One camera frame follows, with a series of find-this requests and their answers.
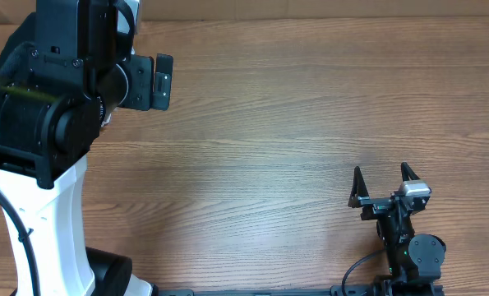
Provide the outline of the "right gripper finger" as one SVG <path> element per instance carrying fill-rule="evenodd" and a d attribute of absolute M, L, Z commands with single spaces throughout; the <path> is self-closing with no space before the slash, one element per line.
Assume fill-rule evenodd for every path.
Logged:
<path fill-rule="evenodd" d="M 420 178 L 414 173 L 414 171 L 411 169 L 411 167 L 408 165 L 407 162 L 402 162 L 400 165 L 401 169 L 401 175 L 402 179 L 404 182 L 407 181 L 416 181 L 419 180 Z"/>
<path fill-rule="evenodd" d="M 348 199 L 348 206 L 351 208 L 359 208 L 364 206 L 369 199 L 369 193 L 361 169 L 359 166 L 356 166 L 354 169 L 353 185 Z"/>

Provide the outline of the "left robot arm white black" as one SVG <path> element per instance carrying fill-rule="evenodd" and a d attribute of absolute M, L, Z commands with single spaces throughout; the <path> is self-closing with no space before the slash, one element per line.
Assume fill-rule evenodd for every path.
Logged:
<path fill-rule="evenodd" d="M 82 188 L 116 109 L 169 107 L 173 58 L 135 53 L 141 5 L 40 0 L 0 54 L 0 206 L 18 295 L 156 295 L 129 257 L 88 247 Z"/>

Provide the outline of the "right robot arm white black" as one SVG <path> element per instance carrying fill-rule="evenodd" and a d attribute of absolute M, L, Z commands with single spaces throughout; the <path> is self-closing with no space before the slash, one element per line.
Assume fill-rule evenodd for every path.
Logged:
<path fill-rule="evenodd" d="M 400 165 L 402 183 L 386 198 L 370 198 L 362 172 L 354 169 L 353 185 L 348 206 L 360 208 L 362 220 L 374 220 L 378 237 L 383 242 L 380 251 L 358 260 L 345 272 L 341 293 L 349 294 L 348 276 L 362 263 L 385 254 L 389 264 L 388 275 L 378 275 L 363 289 L 364 295 L 442 295 L 443 288 L 435 285 L 441 278 L 446 244 L 431 234 L 416 234 L 411 216 L 425 210 L 431 197 L 431 188 L 419 178 L 410 166 Z"/>

